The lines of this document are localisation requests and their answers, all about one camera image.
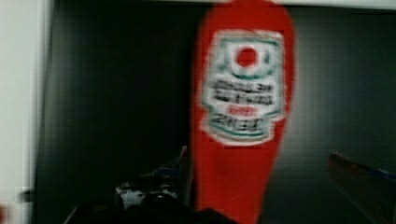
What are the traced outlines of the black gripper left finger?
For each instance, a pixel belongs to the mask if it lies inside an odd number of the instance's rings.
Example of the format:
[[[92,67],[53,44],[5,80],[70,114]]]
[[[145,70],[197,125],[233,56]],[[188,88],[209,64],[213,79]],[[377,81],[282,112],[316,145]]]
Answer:
[[[114,189],[112,200],[77,206],[64,224],[237,224],[211,208],[190,207],[191,154],[180,154]]]

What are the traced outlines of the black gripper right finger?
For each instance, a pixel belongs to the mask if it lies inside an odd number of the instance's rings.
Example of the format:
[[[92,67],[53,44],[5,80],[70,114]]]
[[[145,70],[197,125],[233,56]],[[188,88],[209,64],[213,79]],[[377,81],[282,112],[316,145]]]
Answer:
[[[338,153],[327,159],[327,174],[373,224],[395,224],[395,174],[351,161]]]

